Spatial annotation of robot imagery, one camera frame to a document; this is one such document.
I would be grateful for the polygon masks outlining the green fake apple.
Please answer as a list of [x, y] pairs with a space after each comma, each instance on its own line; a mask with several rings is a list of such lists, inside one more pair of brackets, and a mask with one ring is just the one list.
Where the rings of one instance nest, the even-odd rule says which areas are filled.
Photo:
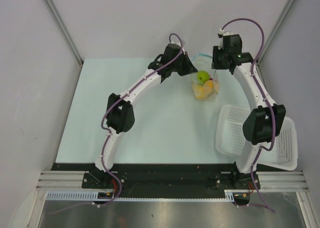
[[196, 77], [196, 78], [197, 78], [197, 81], [198, 81], [198, 82], [204, 84], [205, 82], [207, 82], [207, 81], [210, 80], [211, 76], [210, 76], [210, 74], [209, 74], [207, 71], [205, 71], [205, 70], [199, 70], [199, 71], [197, 72], [197, 77]]

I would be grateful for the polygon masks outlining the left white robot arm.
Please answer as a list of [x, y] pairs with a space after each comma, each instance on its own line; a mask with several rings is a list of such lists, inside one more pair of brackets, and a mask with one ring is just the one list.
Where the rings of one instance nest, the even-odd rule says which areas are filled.
[[93, 182], [100, 188], [110, 184], [115, 176], [110, 169], [114, 165], [114, 156], [123, 135], [135, 124], [134, 107], [147, 91], [160, 85], [172, 73], [183, 77], [196, 73], [189, 55], [181, 43], [169, 42], [164, 53], [152, 61], [141, 78], [121, 94], [112, 93], [108, 97], [106, 112], [101, 121], [101, 128], [107, 131], [106, 139], [98, 159], [90, 168]]

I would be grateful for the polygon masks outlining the orange fake fruit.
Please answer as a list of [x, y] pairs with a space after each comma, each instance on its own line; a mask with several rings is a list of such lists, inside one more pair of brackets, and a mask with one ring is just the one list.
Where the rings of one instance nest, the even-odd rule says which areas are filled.
[[218, 94], [220, 90], [220, 84], [217, 80], [208, 80], [204, 83], [203, 89], [206, 93]]

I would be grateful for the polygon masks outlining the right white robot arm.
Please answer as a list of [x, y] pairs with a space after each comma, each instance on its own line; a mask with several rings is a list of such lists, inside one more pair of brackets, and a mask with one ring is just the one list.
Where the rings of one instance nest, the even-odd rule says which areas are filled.
[[255, 170], [262, 151], [275, 146], [286, 115], [286, 108], [267, 96], [256, 69], [256, 60], [243, 52], [239, 34], [221, 31], [220, 44], [213, 47], [212, 68], [228, 70], [239, 82], [247, 98], [250, 114], [242, 125], [245, 143], [230, 172], [229, 182], [236, 189], [247, 189], [258, 183]]

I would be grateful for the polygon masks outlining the clear zip top bag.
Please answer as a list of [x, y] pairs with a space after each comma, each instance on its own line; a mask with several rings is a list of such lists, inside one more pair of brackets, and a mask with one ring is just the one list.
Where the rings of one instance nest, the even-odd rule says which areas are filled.
[[220, 81], [216, 69], [212, 69], [212, 57], [208, 54], [198, 53], [191, 62], [197, 69], [190, 77], [193, 95], [200, 101], [213, 102], [220, 91]]

